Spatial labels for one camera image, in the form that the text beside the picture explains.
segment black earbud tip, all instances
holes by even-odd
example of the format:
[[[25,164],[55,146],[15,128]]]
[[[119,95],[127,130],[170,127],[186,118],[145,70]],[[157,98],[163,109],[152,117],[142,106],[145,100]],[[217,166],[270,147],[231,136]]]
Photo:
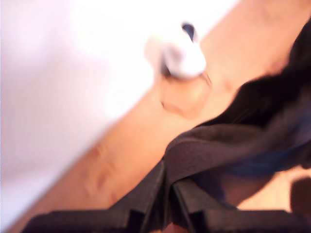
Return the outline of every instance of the black earbud tip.
[[[189,35],[191,41],[193,42],[194,37],[194,26],[189,23],[183,23],[181,25],[182,29]]]

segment white background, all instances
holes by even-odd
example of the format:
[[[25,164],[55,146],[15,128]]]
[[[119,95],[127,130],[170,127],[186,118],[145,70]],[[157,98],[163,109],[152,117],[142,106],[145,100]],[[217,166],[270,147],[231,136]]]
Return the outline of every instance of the white background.
[[[239,0],[2,0],[1,229],[153,84],[151,35],[204,36]]]

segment black plastic object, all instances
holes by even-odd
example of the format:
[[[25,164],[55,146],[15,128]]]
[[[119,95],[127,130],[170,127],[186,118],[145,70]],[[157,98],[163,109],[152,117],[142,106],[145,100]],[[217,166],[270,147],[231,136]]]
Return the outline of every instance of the black plastic object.
[[[170,222],[189,233],[310,232],[301,216],[284,211],[228,209],[185,179],[166,195],[164,161],[108,210],[60,211],[36,216],[23,233],[147,233]]]

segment dark fabric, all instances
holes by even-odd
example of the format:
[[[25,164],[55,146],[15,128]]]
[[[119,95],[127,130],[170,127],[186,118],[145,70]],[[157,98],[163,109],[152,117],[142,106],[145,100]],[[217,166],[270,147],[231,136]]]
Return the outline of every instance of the dark fabric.
[[[299,164],[309,168],[311,21],[296,39],[281,74],[244,84],[220,116],[173,140],[164,160],[168,186],[194,176],[218,200],[224,194],[211,175],[213,168],[254,179]]]

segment earbud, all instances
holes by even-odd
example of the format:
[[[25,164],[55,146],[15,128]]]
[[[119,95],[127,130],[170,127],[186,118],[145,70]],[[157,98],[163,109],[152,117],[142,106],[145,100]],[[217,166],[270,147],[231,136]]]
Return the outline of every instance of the earbud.
[[[193,79],[206,68],[195,27],[183,23],[173,29],[163,43],[164,63],[170,74],[179,79]]]

